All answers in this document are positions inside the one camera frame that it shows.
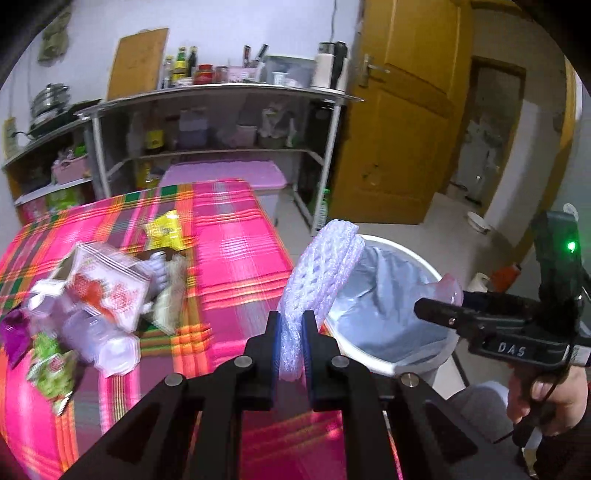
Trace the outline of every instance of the snack bag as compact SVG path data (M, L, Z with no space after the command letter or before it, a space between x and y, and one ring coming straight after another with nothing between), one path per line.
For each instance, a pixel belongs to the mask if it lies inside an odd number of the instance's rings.
M150 272L140 260L110 245L78 244L66 285L89 312L132 333L148 293Z
M174 335L187 288L187 261L182 255L174 254L172 260L166 262L166 268L168 284L154 300L152 311L146 318L167 335Z
M171 210L144 225L144 229L150 240L146 250L162 247L170 247L175 250L185 250L187 248L183 242L183 231L176 210Z
M72 396L77 359L76 351L62 354L57 341L45 333L35 337L27 380L51 402L55 415L63 413Z

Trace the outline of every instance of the bottle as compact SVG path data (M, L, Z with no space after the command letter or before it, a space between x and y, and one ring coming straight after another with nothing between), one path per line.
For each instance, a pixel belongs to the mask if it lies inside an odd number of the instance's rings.
M187 47L179 47L177 61L174 63L173 82L183 78L187 73Z
M521 266L517 263L493 272L488 284L489 290L505 293L515 283L520 274Z
M329 214L329 196L330 196L330 190L324 189L324 192L322 195L322 203L320 204L320 213L318 214L318 221L314 225L314 229L317 232L320 232L320 230L322 230L322 227L324 227L324 225L326 225L326 218L328 217L328 214Z
M191 47L189 60L187 61L187 74L185 77L193 78L197 69L197 47Z
M144 149L144 120L140 111L135 111L131 116L126 140L127 155L130 158L141 156Z
M164 60L163 72L162 72L162 88L172 87L173 84L173 61L172 55L166 55Z
M160 124L156 102L153 102L150 106L150 112L146 119L144 129L146 132L144 139L146 155L160 153L164 149L164 131Z

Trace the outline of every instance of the table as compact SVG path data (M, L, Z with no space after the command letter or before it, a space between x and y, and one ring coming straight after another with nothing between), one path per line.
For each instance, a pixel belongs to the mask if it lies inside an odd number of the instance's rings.
M76 242L143 250L142 225L176 209L188 246L187 301L178 335L139 334L141 362L105 378L85 369L61 417L25 380L30 353L10 370L0 353L0 434L31 479L56 479L168 373L212 372L264 331L291 261L247 183L216 181L144 190L76 207L21 229L0 260L0 312L18 304ZM344 479L342 421L309 411L301 382L281 382L278 407L243 419L243 479Z

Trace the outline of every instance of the yellow label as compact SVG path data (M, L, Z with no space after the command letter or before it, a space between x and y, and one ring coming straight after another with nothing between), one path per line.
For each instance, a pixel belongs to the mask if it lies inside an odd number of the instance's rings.
M145 145L148 150L164 146L164 132L162 130L146 132Z

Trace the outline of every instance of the plastic storage box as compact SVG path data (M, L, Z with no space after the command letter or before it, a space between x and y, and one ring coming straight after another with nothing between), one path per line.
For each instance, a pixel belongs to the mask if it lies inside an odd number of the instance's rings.
M90 177L90 169L86 164L87 156L73 158L72 160L62 160L57 165L51 167L56 180L60 184L70 183Z
M203 108L182 110L178 120L178 147L181 150L203 148L207 144L207 115Z
M271 222L275 223L279 192L287 182L271 160L179 163L167 170L160 186L224 179L246 180Z
M267 55L263 59L261 81L275 85L309 88L316 61L303 57Z

